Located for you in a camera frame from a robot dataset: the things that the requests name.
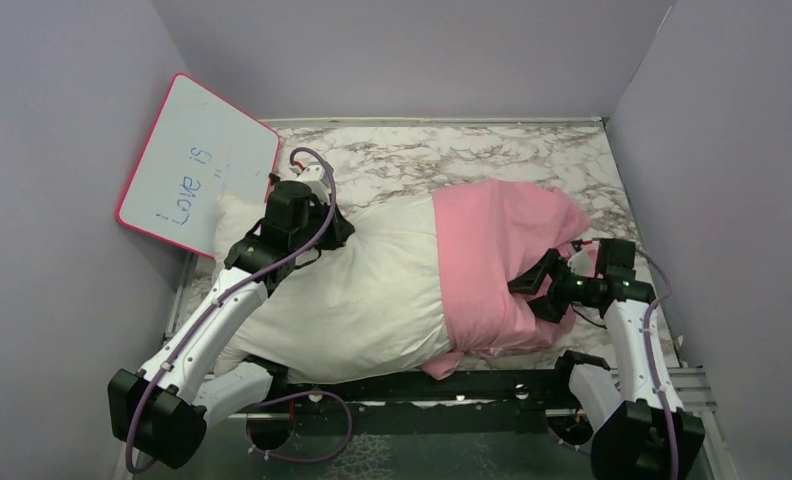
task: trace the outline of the pillow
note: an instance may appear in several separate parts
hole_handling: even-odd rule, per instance
[[[215,274],[265,207],[236,195],[219,199]],[[339,383],[412,369],[450,350],[431,195],[348,220],[355,233],[346,246],[322,252],[276,288],[220,354],[218,375],[252,354],[287,366],[290,382]]]

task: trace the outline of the floor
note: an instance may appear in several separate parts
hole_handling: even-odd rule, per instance
[[[427,192],[487,177],[554,186],[590,216],[583,238],[638,240],[620,176],[601,124],[510,126],[334,126],[278,128],[283,145],[279,174],[298,146],[320,152],[335,168],[338,203],[349,216],[389,198]],[[213,261],[200,258],[179,316],[183,322],[210,287]],[[650,280],[644,263],[638,276]],[[595,311],[585,311],[599,320]],[[679,366],[666,323],[659,323],[668,366]],[[608,333],[582,319],[551,348],[531,355],[465,359],[460,370],[548,368],[565,350],[598,355],[616,366]]]

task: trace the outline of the pink fabric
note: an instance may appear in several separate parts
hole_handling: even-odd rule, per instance
[[[559,324],[535,319],[529,299],[511,295],[507,286],[546,250],[588,228],[587,215],[564,192],[491,179],[438,190],[432,200],[452,351],[426,361],[426,373],[449,376],[465,352],[500,356],[543,350],[572,329],[572,314]]]

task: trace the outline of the marble surface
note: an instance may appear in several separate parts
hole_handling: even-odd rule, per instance
[[[583,238],[637,240],[605,131],[596,123],[335,126],[277,131],[283,140],[278,173],[290,175],[287,157],[293,148],[305,146],[320,152],[335,169],[338,204],[350,220],[352,213],[394,197],[493,177],[564,190],[591,218],[591,228]],[[206,294],[212,270],[212,261],[199,260],[185,315]],[[637,270],[641,279],[651,278],[645,263],[639,263]],[[594,311],[585,309],[583,313],[600,321]],[[678,366],[663,320],[659,329],[668,365]],[[578,319],[573,331],[548,350],[496,359],[468,357],[460,369],[548,368],[568,349],[599,355],[616,365],[608,333]]]

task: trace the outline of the gray wall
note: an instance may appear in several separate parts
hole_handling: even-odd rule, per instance
[[[614,112],[672,0],[153,0],[261,118]]]
[[[0,479],[110,476],[181,260],[113,210],[183,68],[148,2],[0,1]]]
[[[679,0],[608,133],[742,478],[792,478],[792,0]]]

